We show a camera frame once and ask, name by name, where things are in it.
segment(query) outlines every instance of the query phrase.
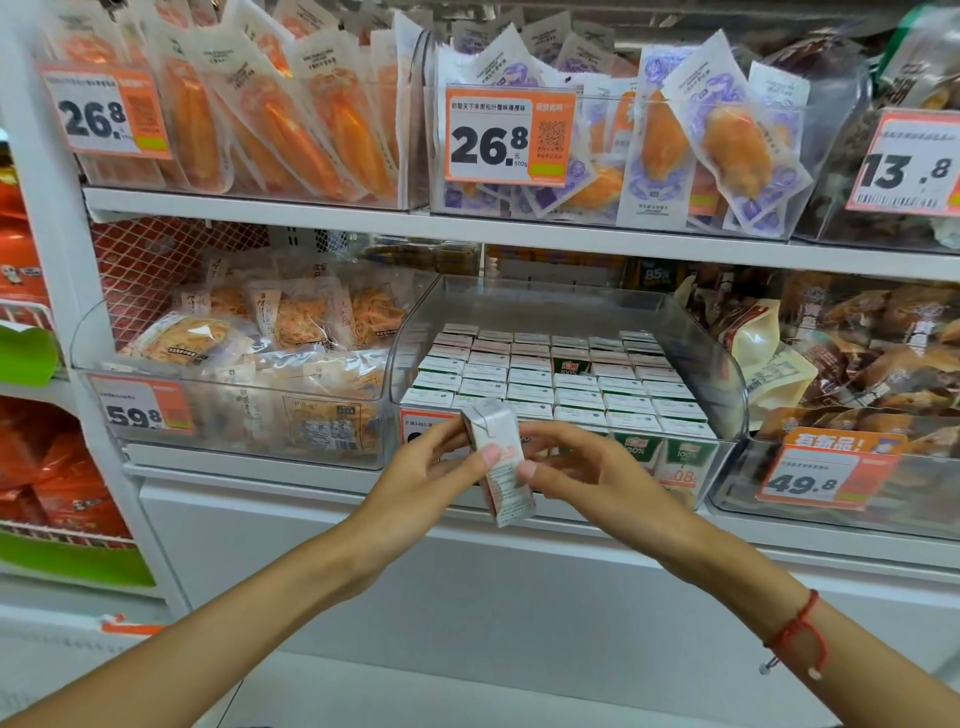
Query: red mesh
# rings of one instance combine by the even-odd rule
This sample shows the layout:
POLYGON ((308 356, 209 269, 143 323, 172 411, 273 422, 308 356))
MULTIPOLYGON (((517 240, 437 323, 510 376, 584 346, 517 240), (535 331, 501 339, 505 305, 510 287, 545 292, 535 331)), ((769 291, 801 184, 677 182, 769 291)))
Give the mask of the red mesh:
POLYGON ((169 307, 174 288, 199 277, 204 248, 240 251, 269 244, 263 225, 181 217, 93 223, 90 232, 118 348, 169 307))

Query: red string bracelet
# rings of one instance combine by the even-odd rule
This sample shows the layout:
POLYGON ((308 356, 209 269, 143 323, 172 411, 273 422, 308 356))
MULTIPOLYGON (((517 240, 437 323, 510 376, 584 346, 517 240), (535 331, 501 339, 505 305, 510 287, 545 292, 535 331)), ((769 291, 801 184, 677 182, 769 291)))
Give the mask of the red string bracelet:
MULTIPOLYGON (((763 646, 769 650, 785 650, 790 646, 790 643, 793 642, 794 638, 797 637, 797 635, 799 635, 803 630, 810 630, 814 637, 817 638, 817 643, 820 645, 820 655, 817 657, 817 661, 814 663, 813 667, 806 671, 806 673, 813 680, 819 680, 823 675, 824 664, 827 662, 827 657, 829 655, 829 651, 827 650, 827 641, 824 640, 824 636, 820 634, 820 630, 806 620, 810 614, 810 611, 817 605, 818 601, 820 601, 820 593, 817 592, 816 589, 811 589, 810 598, 797 613, 797 616, 788 621, 783 626, 783 629, 781 629, 776 635, 763 643, 763 646)), ((760 666, 760 674, 769 675, 770 670, 776 667, 779 663, 779 657, 774 657, 769 662, 763 663, 760 666)))

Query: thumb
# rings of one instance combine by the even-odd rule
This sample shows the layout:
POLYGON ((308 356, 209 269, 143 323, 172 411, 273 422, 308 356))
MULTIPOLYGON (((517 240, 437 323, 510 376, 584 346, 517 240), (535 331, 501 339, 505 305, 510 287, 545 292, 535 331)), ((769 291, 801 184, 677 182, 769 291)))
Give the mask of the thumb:
POLYGON ((565 500, 576 507, 580 495, 587 487, 585 483, 576 480, 566 473, 532 460, 524 460, 516 466, 516 474, 534 490, 538 490, 547 497, 565 500))
POLYGON ((466 458, 458 468, 434 481, 431 489, 443 493, 447 503, 489 473, 500 459, 500 448, 487 445, 466 458))

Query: hand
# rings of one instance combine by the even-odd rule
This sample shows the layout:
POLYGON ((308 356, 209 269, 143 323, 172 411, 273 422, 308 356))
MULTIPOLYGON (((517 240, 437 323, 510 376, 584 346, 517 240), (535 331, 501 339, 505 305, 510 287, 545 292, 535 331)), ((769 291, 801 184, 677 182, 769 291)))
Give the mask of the hand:
POLYGON ((669 570, 682 561, 706 522, 684 508, 615 440, 559 422, 521 423, 531 441, 516 472, 547 497, 565 500, 584 518, 669 570), (568 449, 547 457, 533 453, 568 449))
POLYGON ((346 520, 327 533, 337 539, 357 595, 422 539, 447 506, 496 464, 490 445, 459 460, 440 460, 467 444, 460 418, 433 425, 400 448, 373 489, 346 520))

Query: orange price tag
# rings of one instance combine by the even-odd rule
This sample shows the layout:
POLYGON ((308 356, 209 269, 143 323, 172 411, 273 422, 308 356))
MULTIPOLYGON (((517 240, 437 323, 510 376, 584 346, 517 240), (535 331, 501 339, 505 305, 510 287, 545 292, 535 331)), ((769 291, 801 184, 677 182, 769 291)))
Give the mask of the orange price tag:
POLYGON ((960 215, 960 112, 883 112, 847 209, 960 215))
POLYGON ((172 159, 153 76, 112 65, 39 67, 71 151, 172 159))
POLYGON ((564 186, 576 107, 566 89, 449 86, 446 178, 564 186))
POLYGON ((192 433, 193 417, 183 387, 175 381, 91 375, 111 425, 192 433))
POLYGON ((906 435, 796 427, 757 500, 863 510, 897 466, 906 435))

